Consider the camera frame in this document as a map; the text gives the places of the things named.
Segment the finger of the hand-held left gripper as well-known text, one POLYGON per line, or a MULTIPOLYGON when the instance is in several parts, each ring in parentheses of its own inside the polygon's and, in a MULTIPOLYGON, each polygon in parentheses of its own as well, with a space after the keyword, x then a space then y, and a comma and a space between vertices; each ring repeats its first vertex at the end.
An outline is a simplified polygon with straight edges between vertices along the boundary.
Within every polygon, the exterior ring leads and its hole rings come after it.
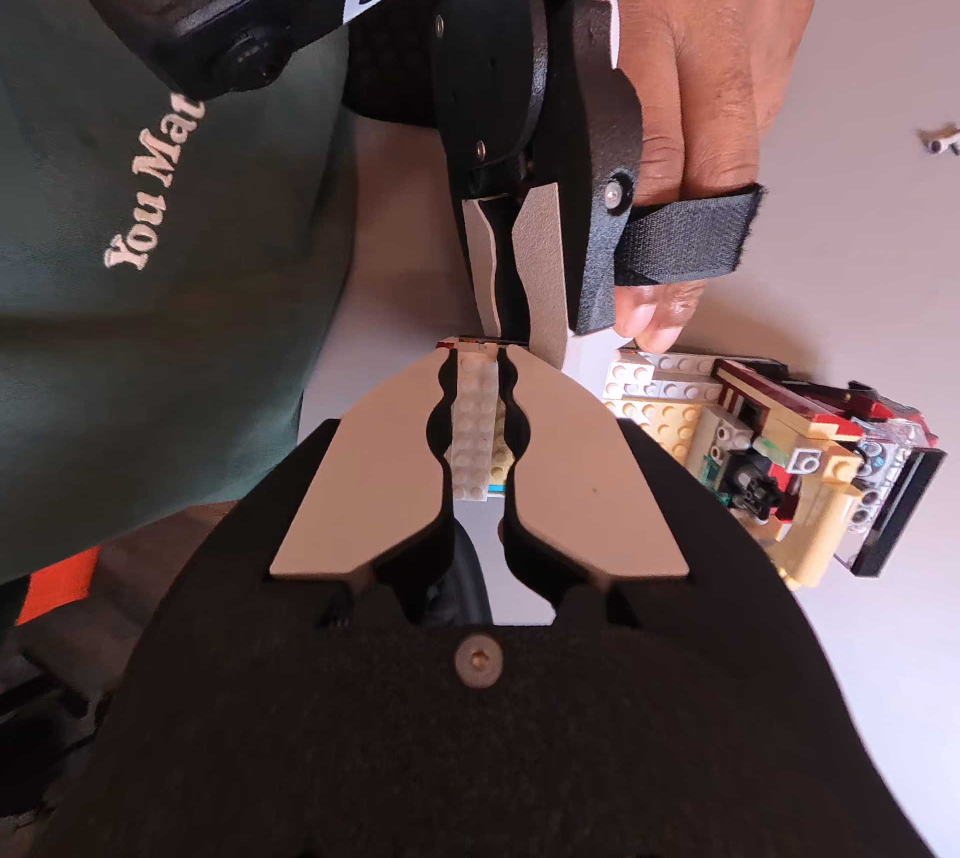
POLYGON ((558 183, 527 192, 511 229, 511 243, 529 309, 529 350, 562 371, 570 328, 558 183))
POLYGON ((519 210, 511 195, 462 201, 462 222, 474 299, 489 338, 510 339, 514 330, 510 302, 515 273, 510 230, 519 210))

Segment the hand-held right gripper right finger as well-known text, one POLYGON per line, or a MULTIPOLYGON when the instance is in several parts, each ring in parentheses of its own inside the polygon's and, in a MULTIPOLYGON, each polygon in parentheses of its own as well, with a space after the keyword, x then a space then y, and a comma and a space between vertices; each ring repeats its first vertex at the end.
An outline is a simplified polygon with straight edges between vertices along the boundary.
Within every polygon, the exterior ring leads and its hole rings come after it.
POLYGON ((501 351, 523 534, 600 583, 683 578, 690 569, 614 414, 519 346, 501 351))

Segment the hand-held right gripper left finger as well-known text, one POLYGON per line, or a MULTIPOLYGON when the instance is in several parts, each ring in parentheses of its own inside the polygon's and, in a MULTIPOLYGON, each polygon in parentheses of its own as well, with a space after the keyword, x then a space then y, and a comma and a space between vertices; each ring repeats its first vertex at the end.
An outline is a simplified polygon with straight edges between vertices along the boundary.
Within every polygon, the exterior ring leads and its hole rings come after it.
POLYGON ((351 580, 450 510, 457 356, 438 348, 343 416, 270 564, 276 579, 351 580))

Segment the white long brick plate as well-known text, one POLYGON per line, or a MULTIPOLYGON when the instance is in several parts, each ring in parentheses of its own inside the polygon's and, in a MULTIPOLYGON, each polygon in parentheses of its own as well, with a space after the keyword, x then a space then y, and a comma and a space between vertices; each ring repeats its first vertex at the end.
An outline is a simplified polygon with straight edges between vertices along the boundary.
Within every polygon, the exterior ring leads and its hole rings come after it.
POLYGON ((503 492, 513 455, 503 435, 505 408, 499 401, 498 346, 461 343, 452 440, 446 453, 452 494, 458 501, 485 501, 489 488, 503 492))

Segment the toy brick truck model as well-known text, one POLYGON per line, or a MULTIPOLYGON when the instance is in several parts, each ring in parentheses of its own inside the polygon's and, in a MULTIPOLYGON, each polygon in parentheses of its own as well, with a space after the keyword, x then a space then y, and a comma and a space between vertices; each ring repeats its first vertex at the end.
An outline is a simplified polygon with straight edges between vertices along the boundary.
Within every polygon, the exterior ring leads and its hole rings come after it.
MULTIPOLYGON (((447 338, 437 348, 458 355, 447 338)), ((540 556, 601 582, 523 533, 509 488, 515 455, 505 434, 508 407, 497 344, 503 436, 512 464, 501 494, 510 567, 528 577, 540 556)), ((779 361, 625 347, 600 370, 597 396, 616 421, 632 422, 682 465, 739 522, 792 588, 814 588, 831 560, 859 577, 882 572, 945 452, 923 415, 851 383, 847 388, 791 379, 779 361)))

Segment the person's left hand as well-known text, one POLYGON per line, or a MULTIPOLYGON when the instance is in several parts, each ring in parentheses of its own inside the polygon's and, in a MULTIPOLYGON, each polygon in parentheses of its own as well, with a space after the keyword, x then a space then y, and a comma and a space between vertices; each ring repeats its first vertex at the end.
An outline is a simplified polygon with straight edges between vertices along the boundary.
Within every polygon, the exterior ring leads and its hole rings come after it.
POLYGON ((619 66, 643 110, 638 206, 758 181, 814 0, 619 0, 619 66))

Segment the orange plastic object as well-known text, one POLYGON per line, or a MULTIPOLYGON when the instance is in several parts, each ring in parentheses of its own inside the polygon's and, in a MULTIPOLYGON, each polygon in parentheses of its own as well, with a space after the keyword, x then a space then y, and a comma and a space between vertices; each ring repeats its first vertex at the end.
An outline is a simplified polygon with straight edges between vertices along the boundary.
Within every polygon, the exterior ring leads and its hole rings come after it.
POLYGON ((101 549, 77 553, 30 576, 25 600, 16 619, 20 626, 65 605, 85 599, 101 549))

